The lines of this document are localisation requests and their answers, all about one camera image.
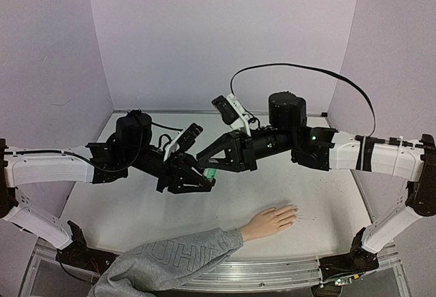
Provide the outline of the person's bare hand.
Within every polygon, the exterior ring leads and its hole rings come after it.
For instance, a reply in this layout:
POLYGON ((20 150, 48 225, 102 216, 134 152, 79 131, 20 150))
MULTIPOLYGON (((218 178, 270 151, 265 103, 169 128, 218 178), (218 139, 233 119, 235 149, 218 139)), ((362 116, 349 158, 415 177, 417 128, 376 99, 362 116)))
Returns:
POLYGON ((278 234, 293 226, 297 215, 298 208, 293 205, 263 210, 240 228, 243 242, 278 234))

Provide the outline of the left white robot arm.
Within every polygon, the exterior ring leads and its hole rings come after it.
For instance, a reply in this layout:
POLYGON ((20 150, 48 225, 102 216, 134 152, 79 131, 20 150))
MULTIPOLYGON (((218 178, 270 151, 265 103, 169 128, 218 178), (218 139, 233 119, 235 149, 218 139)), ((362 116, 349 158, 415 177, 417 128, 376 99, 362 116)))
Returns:
POLYGON ((205 220, 188 223, 188 212, 199 210, 206 193, 159 193, 155 190, 157 179, 137 169, 131 169, 127 178, 93 185, 90 165, 75 157, 31 155, 16 160, 13 176, 27 169, 47 171, 50 166, 78 168, 80 182, 25 183, 17 178, 18 206, 6 220, 64 250, 79 268, 90 264, 92 253, 72 240, 68 221, 82 228, 89 247, 113 252, 210 227, 205 220))

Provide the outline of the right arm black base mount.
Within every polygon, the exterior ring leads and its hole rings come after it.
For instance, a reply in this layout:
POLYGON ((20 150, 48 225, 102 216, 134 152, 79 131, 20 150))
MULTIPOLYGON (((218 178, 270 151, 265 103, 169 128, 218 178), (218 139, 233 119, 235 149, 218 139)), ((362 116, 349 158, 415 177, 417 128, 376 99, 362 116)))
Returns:
POLYGON ((322 257, 319 260, 321 282, 330 283, 336 279, 363 275, 370 270, 377 270, 379 262, 377 254, 366 251, 362 247, 362 228, 354 237, 348 253, 322 257))

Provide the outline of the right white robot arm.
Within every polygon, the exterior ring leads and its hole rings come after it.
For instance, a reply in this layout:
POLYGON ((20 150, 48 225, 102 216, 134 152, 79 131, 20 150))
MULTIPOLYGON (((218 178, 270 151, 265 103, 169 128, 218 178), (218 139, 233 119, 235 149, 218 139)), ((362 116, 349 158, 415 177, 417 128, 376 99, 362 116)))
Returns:
POLYGON ((435 140, 429 134, 407 141, 309 127, 306 101, 290 92, 269 96, 269 124, 259 129, 250 129, 247 111, 233 94, 212 104, 232 130, 198 153, 203 168, 254 171, 259 159, 289 151, 292 163, 306 168, 385 174, 407 182, 407 195, 356 235, 357 250, 376 254, 417 220, 435 215, 435 140))

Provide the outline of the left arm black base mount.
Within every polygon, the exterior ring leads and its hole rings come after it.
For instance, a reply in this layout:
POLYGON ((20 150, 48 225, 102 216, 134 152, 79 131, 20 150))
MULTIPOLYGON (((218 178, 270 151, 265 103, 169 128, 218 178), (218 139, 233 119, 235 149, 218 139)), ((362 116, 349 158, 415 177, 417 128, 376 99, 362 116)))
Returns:
POLYGON ((72 232, 72 242, 57 251, 57 261, 62 265, 72 266, 103 274, 118 258, 118 254, 87 245, 82 229, 72 221, 67 221, 72 232))

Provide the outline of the nail polish bottle green label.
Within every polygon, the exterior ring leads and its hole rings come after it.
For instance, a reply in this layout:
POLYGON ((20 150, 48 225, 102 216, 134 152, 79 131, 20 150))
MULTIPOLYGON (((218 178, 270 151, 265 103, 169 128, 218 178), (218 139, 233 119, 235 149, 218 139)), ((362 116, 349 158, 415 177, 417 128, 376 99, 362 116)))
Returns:
POLYGON ((206 168, 203 172, 203 175, 205 178, 207 178, 208 180, 213 180, 216 176, 217 170, 214 168, 206 168))

